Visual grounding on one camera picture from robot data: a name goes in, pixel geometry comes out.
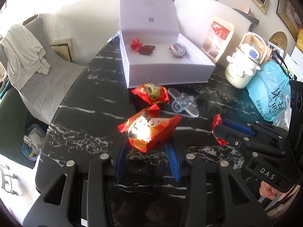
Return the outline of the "right human hand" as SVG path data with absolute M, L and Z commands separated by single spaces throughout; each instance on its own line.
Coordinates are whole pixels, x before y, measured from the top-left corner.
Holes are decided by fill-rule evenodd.
M 259 193 L 262 197 L 273 200 L 277 195 L 281 195 L 282 193 L 273 188 L 271 185 L 262 181 L 259 188 Z

